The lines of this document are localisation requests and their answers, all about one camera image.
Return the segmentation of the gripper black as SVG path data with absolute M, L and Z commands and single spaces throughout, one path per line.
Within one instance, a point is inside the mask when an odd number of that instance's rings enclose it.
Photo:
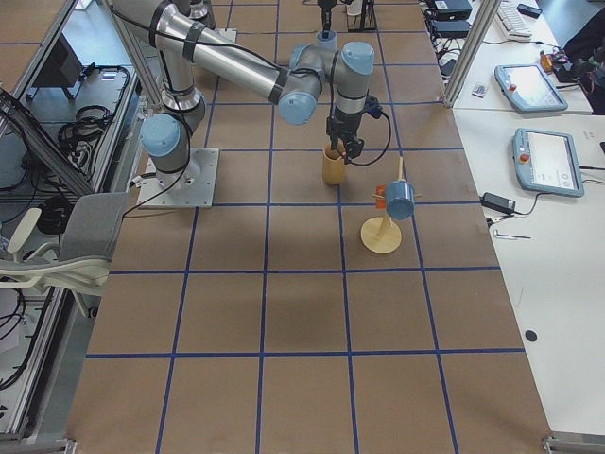
M 333 0 L 319 0 L 322 38 L 328 38 L 332 27 Z M 352 164 L 363 151 L 363 140 L 357 137 L 362 113 L 333 113 L 326 118 L 326 133 L 330 138 L 329 157 L 340 158 L 340 145 L 345 148 L 347 163 Z

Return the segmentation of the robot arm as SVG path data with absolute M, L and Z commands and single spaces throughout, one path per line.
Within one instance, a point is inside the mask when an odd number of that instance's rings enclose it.
M 189 18 L 172 1 L 113 1 L 110 11 L 137 38 L 165 54 L 169 109 L 188 108 L 186 99 L 196 92 L 194 65 L 266 98 L 285 122 L 297 126 L 311 119 L 328 85 L 334 105 L 325 120 L 326 134 L 345 163 L 352 163 L 364 148 L 357 135 L 363 114 L 383 114 L 369 93 L 374 50 L 367 43 L 349 42 L 339 50 L 298 45 L 283 67 Z

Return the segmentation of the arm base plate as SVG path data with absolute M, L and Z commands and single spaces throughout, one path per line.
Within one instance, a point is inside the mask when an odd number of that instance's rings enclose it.
M 192 148 L 190 162 L 183 176 L 169 190 L 180 172 L 158 174 L 144 179 L 139 189 L 137 203 L 143 209 L 210 208 L 215 192 L 218 168 L 218 148 Z

